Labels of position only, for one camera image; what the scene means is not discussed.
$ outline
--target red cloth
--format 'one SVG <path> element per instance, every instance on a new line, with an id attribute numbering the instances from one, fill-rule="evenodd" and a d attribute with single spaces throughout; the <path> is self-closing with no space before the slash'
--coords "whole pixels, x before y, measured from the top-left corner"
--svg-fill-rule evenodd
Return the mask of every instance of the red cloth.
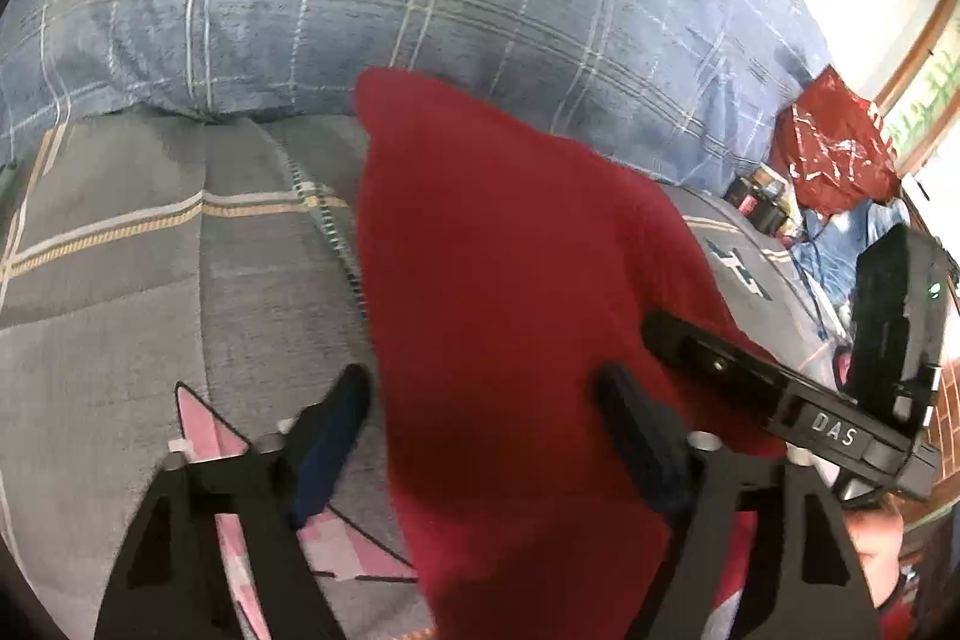
<path id="1" fill-rule="evenodd" d="M 913 632 L 913 612 L 909 603 L 900 600 L 880 617 L 883 640 L 907 640 Z"/>
<path id="2" fill-rule="evenodd" d="M 833 66 L 776 121 L 770 165 L 793 181 L 800 207 L 824 220 L 864 199 L 886 204 L 899 194 L 891 151 L 875 107 L 856 95 Z"/>
<path id="3" fill-rule="evenodd" d="M 666 308 L 755 348 L 650 180 L 429 77 L 367 71 L 356 98 L 390 487 L 440 637 L 622 640 L 667 530 L 613 451 L 595 373 L 620 360 L 691 429 L 779 456 L 665 370 L 640 320 Z M 741 582 L 738 557 L 718 601 Z"/>

